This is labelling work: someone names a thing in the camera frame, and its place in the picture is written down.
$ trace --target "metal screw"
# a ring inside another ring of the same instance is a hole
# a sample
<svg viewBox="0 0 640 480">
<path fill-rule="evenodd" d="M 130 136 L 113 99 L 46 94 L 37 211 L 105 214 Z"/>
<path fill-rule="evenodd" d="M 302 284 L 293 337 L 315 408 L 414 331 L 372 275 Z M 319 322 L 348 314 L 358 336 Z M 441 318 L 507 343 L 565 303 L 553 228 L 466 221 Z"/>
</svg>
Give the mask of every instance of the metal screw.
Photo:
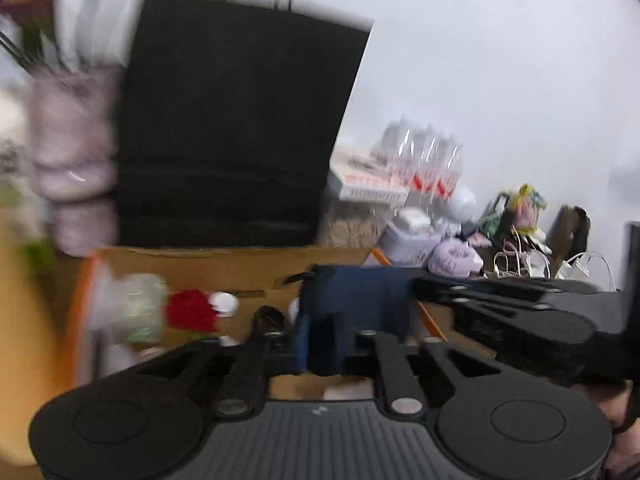
<svg viewBox="0 0 640 480">
<path fill-rule="evenodd" d="M 242 399 L 222 399 L 218 403 L 218 411 L 223 415 L 242 415 L 249 410 L 249 405 Z"/>
</svg>

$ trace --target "ribbed gray surface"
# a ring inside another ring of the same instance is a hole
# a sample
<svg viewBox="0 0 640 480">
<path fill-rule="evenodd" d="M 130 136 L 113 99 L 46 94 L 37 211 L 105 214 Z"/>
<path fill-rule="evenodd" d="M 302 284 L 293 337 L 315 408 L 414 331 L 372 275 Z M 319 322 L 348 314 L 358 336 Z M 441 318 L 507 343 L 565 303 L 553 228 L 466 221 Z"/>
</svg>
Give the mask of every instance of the ribbed gray surface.
<svg viewBox="0 0 640 480">
<path fill-rule="evenodd" d="M 375 403 L 268 402 L 220 424 L 170 480 L 470 480 L 427 430 L 384 417 Z"/>
</svg>

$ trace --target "white box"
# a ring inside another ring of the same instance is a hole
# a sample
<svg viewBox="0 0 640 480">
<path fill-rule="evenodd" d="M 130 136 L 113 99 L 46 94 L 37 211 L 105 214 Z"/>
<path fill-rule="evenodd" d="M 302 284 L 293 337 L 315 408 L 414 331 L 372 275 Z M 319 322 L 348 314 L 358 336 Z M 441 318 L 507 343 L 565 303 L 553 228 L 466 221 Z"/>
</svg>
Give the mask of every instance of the white box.
<svg viewBox="0 0 640 480">
<path fill-rule="evenodd" d="M 345 202 L 370 202 L 403 206 L 409 188 L 390 176 L 373 160 L 349 148 L 334 148 L 329 161 L 329 190 Z"/>
</svg>

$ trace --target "rolled towel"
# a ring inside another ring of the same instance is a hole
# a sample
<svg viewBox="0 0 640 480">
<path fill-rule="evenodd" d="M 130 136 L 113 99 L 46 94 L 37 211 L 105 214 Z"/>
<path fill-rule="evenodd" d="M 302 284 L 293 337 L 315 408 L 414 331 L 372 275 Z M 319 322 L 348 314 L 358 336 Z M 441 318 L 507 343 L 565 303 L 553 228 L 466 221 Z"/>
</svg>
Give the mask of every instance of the rolled towel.
<svg viewBox="0 0 640 480">
<path fill-rule="evenodd" d="M 466 242 L 449 238 L 439 244 L 427 262 L 433 274 L 448 278 L 466 278 L 482 269 L 482 259 Z"/>
</svg>

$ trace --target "plastic container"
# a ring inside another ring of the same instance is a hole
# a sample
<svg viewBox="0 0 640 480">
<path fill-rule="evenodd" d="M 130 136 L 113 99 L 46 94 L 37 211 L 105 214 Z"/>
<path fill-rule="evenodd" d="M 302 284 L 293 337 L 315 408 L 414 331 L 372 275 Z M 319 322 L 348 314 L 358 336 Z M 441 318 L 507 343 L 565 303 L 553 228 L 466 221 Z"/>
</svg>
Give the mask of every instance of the plastic container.
<svg viewBox="0 0 640 480">
<path fill-rule="evenodd" d="M 164 332 L 166 283 L 157 274 L 129 274 L 116 294 L 111 325 L 119 342 L 156 344 Z"/>
<path fill-rule="evenodd" d="M 239 301 L 228 292 L 213 292 L 209 295 L 209 304 L 218 313 L 218 317 L 232 317 L 238 311 Z"/>
<path fill-rule="evenodd" d="M 396 267 L 421 267 L 441 240 L 424 211 L 405 207 L 386 224 L 378 247 Z"/>
</svg>

